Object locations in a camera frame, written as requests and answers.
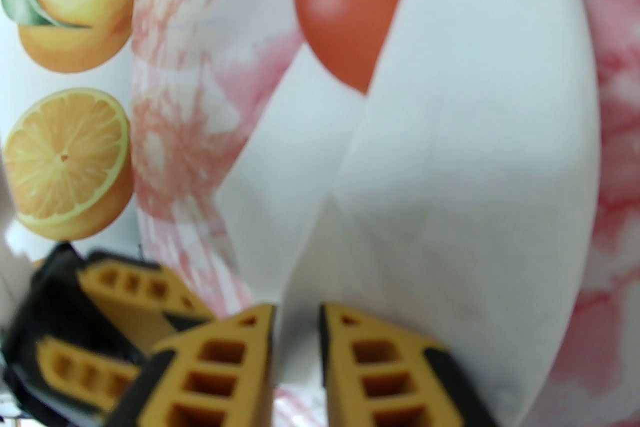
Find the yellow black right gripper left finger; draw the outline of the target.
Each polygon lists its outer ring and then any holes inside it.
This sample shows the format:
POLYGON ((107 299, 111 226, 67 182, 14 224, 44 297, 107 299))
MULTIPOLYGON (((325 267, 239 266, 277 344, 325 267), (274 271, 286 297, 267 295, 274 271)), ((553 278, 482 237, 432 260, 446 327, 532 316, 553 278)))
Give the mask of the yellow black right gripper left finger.
POLYGON ((272 427, 275 305, 158 343, 107 427, 272 427))

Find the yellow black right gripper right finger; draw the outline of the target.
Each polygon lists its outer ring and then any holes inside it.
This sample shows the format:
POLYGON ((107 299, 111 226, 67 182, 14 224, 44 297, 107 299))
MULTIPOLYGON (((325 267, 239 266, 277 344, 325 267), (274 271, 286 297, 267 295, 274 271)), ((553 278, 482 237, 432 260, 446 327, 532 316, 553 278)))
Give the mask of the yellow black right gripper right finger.
POLYGON ((318 312, 327 427, 500 427, 439 341, 338 303, 318 312))

